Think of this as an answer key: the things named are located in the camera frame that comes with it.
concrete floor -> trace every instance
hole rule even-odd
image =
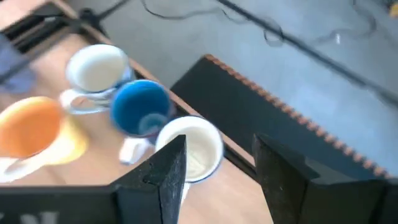
[[[68,0],[75,9],[91,7],[97,12],[116,1]],[[377,20],[377,31],[369,38],[342,34],[340,44],[314,45],[315,39],[334,29],[362,32],[368,24],[349,0],[234,0],[258,16],[273,18],[285,32],[398,95],[398,20],[388,17],[376,1],[358,0]],[[163,15],[220,6],[212,0],[147,0],[147,4]],[[165,85],[172,86],[203,54],[211,53],[398,175],[398,108],[287,44],[268,46],[256,25],[234,24],[222,13],[165,21],[147,13],[138,0],[108,17],[103,25],[118,46]]]

mug handle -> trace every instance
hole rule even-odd
[[[21,179],[35,172],[44,165],[42,162],[27,160],[29,159],[21,161],[16,158],[0,158],[0,183]],[[17,162],[21,162],[22,164],[18,165],[18,167],[13,170],[7,170],[11,165]]]
[[[145,138],[125,138],[119,151],[120,162],[125,165],[136,163],[151,145]]]
[[[99,113],[108,110],[109,100],[105,99],[106,93],[80,93],[76,90],[65,90],[60,94],[60,102],[64,109],[71,114],[90,114]],[[73,101],[79,97],[92,98],[95,106],[88,109],[77,108],[72,105]]]

wooden table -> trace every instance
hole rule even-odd
[[[44,0],[1,2],[0,29],[9,26],[44,2]],[[59,0],[53,2],[70,16],[76,16],[64,2]],[[104,43],[111,44],[95,30],[88,29],[96,33]],[[0,95],[1,109],[29,96],[58,98],[61,91],[70,87],[64,75],[69,58],[86,45],[88,43],[83,38],[73,34],[39,57],[31,65],[38,74],[37,86],[29,94]],[[131,60],[131,65],[146,78],[157,80],[137,62]],[[179,97],[171,92],[170,95],[187,111],[198,114]],[[81,158],[66,165],[43,167],[7,185],[104,185],[139,164],[123,166],[119,163],[118,151],[124,137],[110,124],[109,114],[91,114],[76,118],[91,138],[90,147]],[[230,146],[237,147],[236,150],[242,150],[228,137],[223,136],[223,139]],[[179,223],[272,223],[272,220],[260,185],[230,161],[223,159],[220,169],[214,176],[191,187],[182,205]]]

orange mug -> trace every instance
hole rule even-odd
[[[0,182],[71,162],[87,145],[86,134],[57,101],[44,96],[18,101],[0,113]]]

white cup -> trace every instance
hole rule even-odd
[[[129,57],[118,47],[107,44],[87,46],[75,53],[66,67],[66,77],[72,89],[60,95],[60,101],[71,113],[77,98],[90,99],[96,106],[83,111],[97,113],[107,109],[113,93],[134,78]]]
[[[205,180],[218,168],[223,158],[224,145],[220,132],[209,121],[197,116],[177,118],[160,131],[155,151],[162,149],[179,134],[186,135],[187,171],[182,194],[184,201],[190,184]],[[137,162],[148,149],[146,139],[127,138],[119,153],[124,164]]]

